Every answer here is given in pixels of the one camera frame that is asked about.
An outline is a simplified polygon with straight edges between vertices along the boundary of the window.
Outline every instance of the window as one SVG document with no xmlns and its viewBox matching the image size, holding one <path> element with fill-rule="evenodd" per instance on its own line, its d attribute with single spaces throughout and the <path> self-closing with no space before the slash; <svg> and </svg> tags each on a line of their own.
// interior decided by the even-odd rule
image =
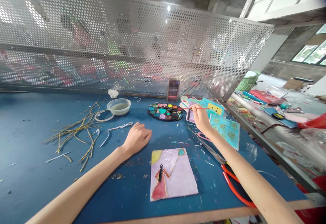
<svg viewBox="0 0 326 224">
<path fill-rule="evenodd" d="M 326 33 L 326 24 L 316 32 L 316 34 L 324 33 Z M 326 66 L 326 40 L 319 46 L 305 45 L 292 61 Z"/>
</svg>

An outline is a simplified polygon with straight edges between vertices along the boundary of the drawing of figure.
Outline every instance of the drawing of figure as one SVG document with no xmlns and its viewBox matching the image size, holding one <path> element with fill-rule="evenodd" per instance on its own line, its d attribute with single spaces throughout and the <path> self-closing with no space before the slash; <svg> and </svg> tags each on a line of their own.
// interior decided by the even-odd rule
<svg viewBox="0 0 326 224">
<path fill-rule="evenodd" d="M 165 177 L 170 178 L 169 173 L 160 165 L 159 171 L 156 173 L 155 178 L 157 178 L 157 184 L 152 192 L 152 198 L 154 200 L 159 200 L 167 197 Z"/>
</svg>

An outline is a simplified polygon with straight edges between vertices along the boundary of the perforated metal sheet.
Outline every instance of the perforated metal sheet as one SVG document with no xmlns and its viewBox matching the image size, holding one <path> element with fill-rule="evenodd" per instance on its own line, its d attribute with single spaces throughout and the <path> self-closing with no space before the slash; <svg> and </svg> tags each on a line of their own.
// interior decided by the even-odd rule
<svg viewBox="0 0 326 224">
<path fill-rule="evenodd" d="M 146 0 L 0 0 L 0 82 L 226 100 L 271 34 Z"/>
</svg>

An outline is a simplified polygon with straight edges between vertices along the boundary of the scissor blade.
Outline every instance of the scissor blade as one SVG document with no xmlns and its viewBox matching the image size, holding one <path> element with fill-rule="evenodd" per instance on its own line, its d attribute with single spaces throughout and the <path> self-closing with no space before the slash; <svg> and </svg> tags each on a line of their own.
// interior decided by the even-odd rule
<svg viewBox="0 0 326 224">
<path fill-rule="evenodd" d="M 203 140 L 201 140 L 200 138 L 198 138 L 200 140 L 200 142 L 205 146 L 205 148 L 207 148 L 207 150 L 214 156 L 215 159 L 217 159 L 217 161 L 221 164 L 224 165 L 227 163 L 227 161 L 225 159 L 223 159 L 222 156 L 220 156 L 218 153 L 216 153 L 216 151 L 214 149 L 212 149 L 210 146 L 208 146 L 207 143 L 205 143 Z"/>
</svg>

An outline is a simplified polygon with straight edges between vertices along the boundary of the paintbrush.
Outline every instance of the paintbrush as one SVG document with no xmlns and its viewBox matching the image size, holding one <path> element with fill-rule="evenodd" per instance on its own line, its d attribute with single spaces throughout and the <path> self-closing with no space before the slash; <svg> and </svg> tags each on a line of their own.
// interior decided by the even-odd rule
<svg viewBox="0 0 326 224">
<path fill-rule="evenodd" d="M 190 108 L 184 108 L 184 109 L 190 109 Z M 196 109 L 209 109 L 209 108 L 196 108 Z"/>
</svg>

